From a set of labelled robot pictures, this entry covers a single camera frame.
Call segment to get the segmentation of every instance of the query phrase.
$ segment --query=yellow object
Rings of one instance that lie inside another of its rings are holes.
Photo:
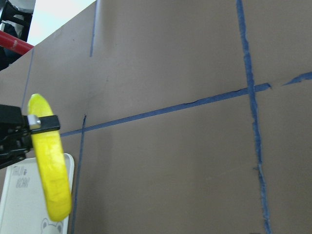
[[[52,116],[53,112],[44,97],[33,94],[28,102],[28,114],[44,117]],[[62,221],[71,211],[72,200],[59,132],[34,134],[31,137],[48,214],[52,221]]]

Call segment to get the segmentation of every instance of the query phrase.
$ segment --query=red pole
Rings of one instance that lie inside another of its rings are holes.
[[[10,34],[0,31],[0,46],[9,49],[20,55],[26,54],[34,46],[20,40]]]

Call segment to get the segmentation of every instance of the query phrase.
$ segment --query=black object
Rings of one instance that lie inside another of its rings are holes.
[[[0,169],[22,161],[32,148],[31,134],[60,129],[57,116],[40,117],[41,126],[30,130],[20,107],[0,105]]]
[[[24,20],[18,19],[14,17],[14,15],[22,15],[24,16]],[[11,21],[17,24],[20,24],[24,26],[20,39],[23,41],[27,41],[30,23],[33,17],[33,13],[25,12],[22,10],[19,10],[17,7],[12,5],[8,0],[5,1],[3,11],[0,17],[0,23],[2,21]]]

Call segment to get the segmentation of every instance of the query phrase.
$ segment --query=blue tape line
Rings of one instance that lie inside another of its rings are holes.
[[[247,30],[245,23],[245,15],[242,0],[236,0],[238,24],[240,30],[240,37],[242,41],[242,47],[244,52],[244,62],[245,70],[248,84],[248,94],[250,97],[250,107],[253,115],[253,132],[255,139],[255,150],[258,158],[258,173],[259,173],[259,182],[261,187],[261,203],[264,217],[264,228],[267,234],[272,234],[271,225],[270,225],[270,212],[267,200],[267,186],[262,171],[262,146],[261,146],[261,135],[258,124],[258,105],[255,97],[255,85],[254,85],[254,75],[252,67],[252,59],[249,50],[249,43],[247,40]]]
[[[87,119],[87,116],[85,115],[83,118],[83,124],[82,124],[82,130],[81,130],[81,141],[80,141],[79,161],[78,161],[78,167],[77,167],[77,179],[76,179],[76,190],[75,190],[75,201],[74,201],[71,234],[75,233],[75,222],[76,222],[77,204],[78,204],[78,189],[79,189],[82,156],[83,156],[84,132],[85,132],[84,129],[86,126],[86,119]]]
[[[257,85],[255,87],[255,90],[257,92],[261,92],[261,91],[269,89],[270,87],[271,86],[268,83],[265,83],[265,84]],[[173,111],[179,111],[179,110],[183,110],[183,109],[187,109],[187,108],[191,108],[191,107],[195,107],[195,106],[199,106],[199,105],[204,105],[204,104],[208,104],[208,103],[212,103],[212,102],[216,102],[216,101],[235,98],[235,97],[239,97],[239,96],[247,95],[247,94],[248,94],[248,90],[247,90],[247,88],[244,88],[244,89],[240,89],[237,91],[219,94],[219,95],[212,96],[212,97],[206,97],[206,98],[199,99],[199,100],[197,100],[195,102],[191,102],[191,103],[179,104],[179,105],[166,107],[166,108],[155,110],[155,111],[145,112],[145,113],[142,113],[139,115],[134,115],[134,116],[126,117],[126,118],[121,118],[121,119],[109,121],[106,123],[97,124],[94,126],[86,127],[84,129],[84,131],[88,132],[88,131],[92,131],[95,129],[105,128],[105,127],[109,127],[109,126],[113,126],[113,125],[117,125],[117,124],[121,124],[121,123],[126,123],[126,122],[130,122],[130,121],[134,121],[134,120],[138,120],[138,119],[142,119],[142,118],[162,115],[162,114],[173,112]],[[82,131],[81,129],[77,129],[74,131],[62,133],[61,137],[68,137],[71,135],[80,134],[81,131]]]
[[[24,103],[25,103],[25,98],[26,98],[26,93],[27,93],[27,88],[28,88],[28,82],[29,82],[29,78],[30,78],[30,71],[31,71],[31,67],[33,65],[34,52],[35,52],[35,49],[33,48],[32,52],[31,52],[31,58],[30,58],[30,63],[29,63],[29,68],[28,68],[28,73],[27,73],[27,80],[26,80],[26,84],[25,84],[23,100],[21,102],[21,109],[22,110],[23,110]]]
[[[301,74],[301,75],[293,78],[291,81],[289,81],[288,83],[286,83],[284,85],[300,83],[303,80],[309,80],[309,79],[312,79],[312,72]]]
[[[68,137],[71,135],[80,134],[81,132],[82,132],[82,129],[78,129],[78,130],[62,133],[62,134],[60,134],[60,137]]]
[[[95,12],[94,12],[92,39],[91,39],[91,47],[90,47],[90,57],[93,56],[94,37],[95,37],[95,34],[96,34],[97,11],[98,11],[98,0],[96,1],[96,7],[95,7]]]

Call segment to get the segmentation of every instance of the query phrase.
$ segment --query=cardboard wall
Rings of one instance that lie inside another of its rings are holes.
[[[98,0],[0,72],[60,118],[68,233],[310,233],[311,7]]]

